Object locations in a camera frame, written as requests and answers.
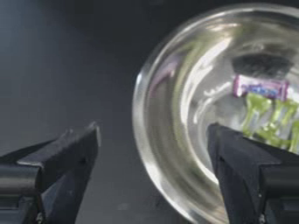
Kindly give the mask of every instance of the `bowl rim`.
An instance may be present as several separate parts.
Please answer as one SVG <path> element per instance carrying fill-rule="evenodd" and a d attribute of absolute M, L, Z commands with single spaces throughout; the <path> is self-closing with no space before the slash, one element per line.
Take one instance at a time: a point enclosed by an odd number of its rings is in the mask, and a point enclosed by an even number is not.
<path fill-rule="evenodd" d="M 154 154 L 150 150 L 149 137 L 145 131 L 145 89 L 149 86 L 150 79 L 154 75 L 153 67 L 156 66 L 161 55 L 172 44 L 173 40 L 185 33 L 192 27 L 198 26 L 205 21 L 213 18 L 221 17 L 222 15 L 230 15 L 241 12 L 272 12 L 299 18 L 299 10 L 296 8 L 283 6 L 280 4 L 271 3 L 240 3 L 230 4 L 225 7 L 220 7 L 216 10 L 209 10 L 208 12 L 200 14 L 197 17 L 189 19 L 184 24 L 181 24 L 174 31 L 162 40 L 161 44 L 153 49 L 140 73 L 136 77 L 134 82 L 134 93 L 133 93 L 133 103 L 132 103 L 132 123 L 134 132 L 134 142 L 138 151 L 140 158 L 142 160 L 144 168 L 146 170 L 148 176 L 153 181 L 154 187 L 166 199 L 168 203 L 172 205 L 173 209 L 181 214 L 181 216 L 192 223 L 210 222 L 218 223 L 218 220 L 208 213 L 197 213 L 190 207 L 190 205 L 184 201 L 182 196 L 177 193 L 173 185 L 170 184 L 164 172 L 158 167 L 158 163 L 154 159 Z"/>

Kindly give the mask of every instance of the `shiny metal surface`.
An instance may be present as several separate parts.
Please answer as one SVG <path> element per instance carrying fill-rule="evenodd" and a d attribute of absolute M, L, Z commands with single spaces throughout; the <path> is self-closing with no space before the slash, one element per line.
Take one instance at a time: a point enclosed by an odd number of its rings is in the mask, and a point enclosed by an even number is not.
<path fill-rule="evenodd" d="M 296 9 L 236 5 L 182 25 L 144 64 L 134 87 L 134 140 L 156 187 L 193 223 L 228 223 L 205 130 L 214 122 L 238 130 L 246 108 L 230 93 L 233 77 L 287 78 L 289 91 L 299 92 L 297 37 Z"/>

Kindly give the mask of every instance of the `black background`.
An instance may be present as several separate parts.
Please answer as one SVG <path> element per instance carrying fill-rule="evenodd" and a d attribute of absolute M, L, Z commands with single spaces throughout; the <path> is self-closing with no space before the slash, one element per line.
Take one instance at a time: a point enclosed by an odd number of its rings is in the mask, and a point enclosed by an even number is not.
<path fill-rule="evenodd" d="M 169 31 L 185 19 L 236 2 L 0 1 L 1 154 L 68 128 L 100 124 L 102 145 L 78 224 L 186 223 L 154 190 L 137 156 L 134 80 Z"/>

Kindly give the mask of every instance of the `green plastic object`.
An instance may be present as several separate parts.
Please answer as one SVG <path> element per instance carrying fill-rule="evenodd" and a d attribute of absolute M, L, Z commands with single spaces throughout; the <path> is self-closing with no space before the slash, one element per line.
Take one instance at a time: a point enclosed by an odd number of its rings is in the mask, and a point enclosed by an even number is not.
<path fill-rule="evenodd" d="M 242 134 L 250 137 L 254 132 L 257 120 L 271 107 L 271 100 L 260 94 L 246 94 L 246 117 L 242 122 Z"/>
<path fill-rule="evenodd" d="M 262 138 L 266 144 L 275 147 L 287 147 L 289 143 L 287 140 L 280 139 L 277 131 L 291 122 L 291 119 L 297 110 L 297 103 L 292 100 L 279 101 L 275 100 L 275 111 L 266 125 L 256 131 L 256 135 Z"/>
<path fill-rule="evenodd" d="M 292 126 L 292 140 L 288 149 L 292 153 L 299 154 L 299 121 L 293 122 Z"/>

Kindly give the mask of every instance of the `stainless steel bowl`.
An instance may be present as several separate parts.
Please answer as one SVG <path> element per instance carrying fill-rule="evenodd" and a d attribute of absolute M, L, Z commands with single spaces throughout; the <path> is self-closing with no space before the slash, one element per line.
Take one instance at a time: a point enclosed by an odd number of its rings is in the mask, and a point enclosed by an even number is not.
<path fill-rule="evenodd" d="M 299 92 L 299 10 L 242 4 L 196 17 L 162 42 L 137 76 L 134 140 L 162 196 L 193 223 L 228 223 L 205 130 L 238 130 L 236 74 L 288 79 Z"/>

